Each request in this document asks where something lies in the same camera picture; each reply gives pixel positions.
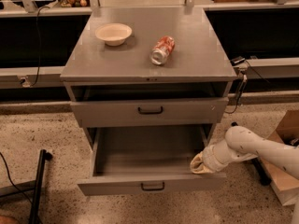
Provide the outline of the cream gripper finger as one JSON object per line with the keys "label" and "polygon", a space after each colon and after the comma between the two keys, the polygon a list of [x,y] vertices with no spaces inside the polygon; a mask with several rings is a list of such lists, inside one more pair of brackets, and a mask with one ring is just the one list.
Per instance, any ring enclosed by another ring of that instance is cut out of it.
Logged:
{"label": "cream gripper finger", "polygon": [[200,166],[202,164],[203,164],[203,154],[202,153],[198,153],[192,159],[191,166]]}
{"label": "cream gripper finger", "polygon": [[190,169],[196,175],[213,173],[213,170],[206,167],[202,162],[192,162]]}

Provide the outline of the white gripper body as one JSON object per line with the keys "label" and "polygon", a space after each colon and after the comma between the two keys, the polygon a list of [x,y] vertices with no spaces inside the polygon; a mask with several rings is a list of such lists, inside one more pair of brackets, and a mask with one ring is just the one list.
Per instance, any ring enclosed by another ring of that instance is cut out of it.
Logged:
{"label": "white gripper body", "polygon": [[216,156],[213,152],[214,147],[214,145],[206,147],[203,150],[202,156],[203,164],[213,173],[219,172],[225,167],[224,164],[222,164],[216,159]]}

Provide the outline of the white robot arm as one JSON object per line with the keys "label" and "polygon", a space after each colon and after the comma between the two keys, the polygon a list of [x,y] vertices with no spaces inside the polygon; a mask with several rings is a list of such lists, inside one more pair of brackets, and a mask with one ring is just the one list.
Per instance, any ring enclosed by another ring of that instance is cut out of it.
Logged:
{"label": "white robot arm", "polygon": [[217,173],[232,162],[258,157],[299,179],[299,147],[262,138],[243,126],[229,128],[220,142],[196,154],[190,169],[196,175]]}

